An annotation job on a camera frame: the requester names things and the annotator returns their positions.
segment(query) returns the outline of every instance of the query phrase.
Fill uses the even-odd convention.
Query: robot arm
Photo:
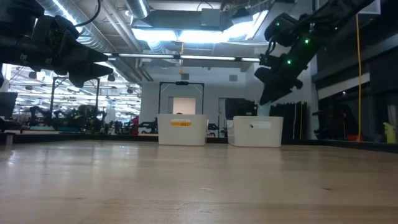
[[[35,0],[2,0],[0,5],[0,64],[69,74],[80,88],[85,81],[113,73],[112,68],[95,63],[108,57],[79,43],[77,25],[66,18],[45,16]]]
[[[265,54],[260,55],[260,65],[255,76],[262,81],[264,91],[260,105],[278,100],[301,89],[303,83],[297,79],[307,69],[307,64],[346,23],[374,0],[329,0],[312,15],[302,15],[299,20],[286,13],[274,19],[264,35],[269,42]],[[276,43],[291,47],[287,54],[272,56]]]

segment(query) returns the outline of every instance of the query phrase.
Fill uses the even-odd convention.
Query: wooden table surface
[[[153,142],[0,152],[0,224],[398,223],[398,155]]]

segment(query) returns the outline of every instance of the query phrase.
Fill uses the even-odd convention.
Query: white box
[[[204,146],[207,135],[206,115],[158,114],[159,144]]]
[[[280,147],[284,118],[235,116],[228,123],[228,142],[242,147]]]

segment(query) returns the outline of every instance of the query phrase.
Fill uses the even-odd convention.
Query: red object
[[[138,135],[138,124],[139,124],[139,116],[136,116],[131,120],[132,123],[132,128],[131,128],[131,134],[132,135]]]
[[[350,141],[357,141],[358,140],[358,135],[357,134],[347,134],[347,140]]]

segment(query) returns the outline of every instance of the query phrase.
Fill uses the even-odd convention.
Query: orange label
[[[170,124],[172,126],[191,126],[192,121],[191,120],[185,120],[185,119],[173,119],[171,120]]]

